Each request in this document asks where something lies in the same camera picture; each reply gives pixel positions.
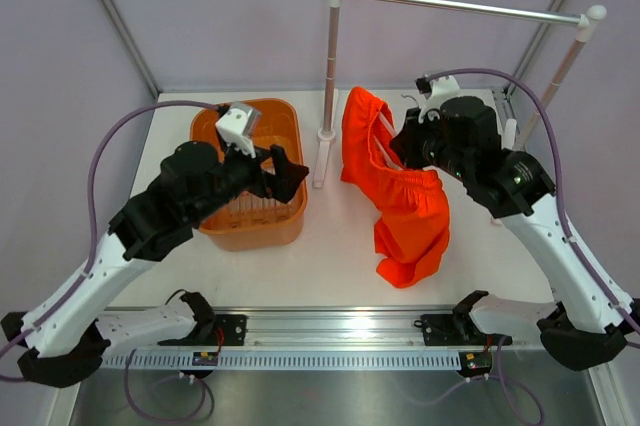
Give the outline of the orange shorts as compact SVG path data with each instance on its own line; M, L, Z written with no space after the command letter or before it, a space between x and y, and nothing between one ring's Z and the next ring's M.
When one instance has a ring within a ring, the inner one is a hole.
M387 142L380 112L394 124L386 102L362 87L351 90L342 117L341 180L359 188L379 212L373 236L383 259L377 273L403 289L439 270L450 240L450 207L436 171L386 166L375 143Z

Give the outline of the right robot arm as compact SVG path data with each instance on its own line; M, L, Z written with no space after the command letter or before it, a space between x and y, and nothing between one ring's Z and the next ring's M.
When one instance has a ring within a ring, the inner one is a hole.
M559 211L560 188L530 154L501 144L497 115L475 96L407 110L391 150L410 170L436 167L521 242L552 289L532 303L476 290L452 310L454 334L466 344L505 338L541 344L572 371L613 360L628 345L639 302L618 287Z

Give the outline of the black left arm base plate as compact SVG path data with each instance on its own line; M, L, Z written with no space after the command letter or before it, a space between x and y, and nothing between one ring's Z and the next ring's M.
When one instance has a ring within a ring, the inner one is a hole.
M247 316L244 314L217 314L215 321L207 324L195 334L196 346L240 347L245 344Z

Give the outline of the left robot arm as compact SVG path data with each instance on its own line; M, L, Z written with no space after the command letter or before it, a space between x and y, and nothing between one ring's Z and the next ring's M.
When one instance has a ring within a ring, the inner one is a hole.
M104 359L166 341L208 342L216 314L197 292L160 307L106 319L104 309L130 283L190 241L195 229L248 192L290 202L309 173L283 147L254 156L229 149L220 156L201 141L178 146L162 160L159 175L112 218L90 255L44 305L10 312L1 327L10 345L21 345L20 381L54 388L80 383Z

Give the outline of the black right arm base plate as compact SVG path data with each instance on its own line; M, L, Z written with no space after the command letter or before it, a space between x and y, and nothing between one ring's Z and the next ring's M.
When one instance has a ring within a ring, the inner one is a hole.
M423 314L413 321L426 346L464 346L476 340L470 319L455 313Z

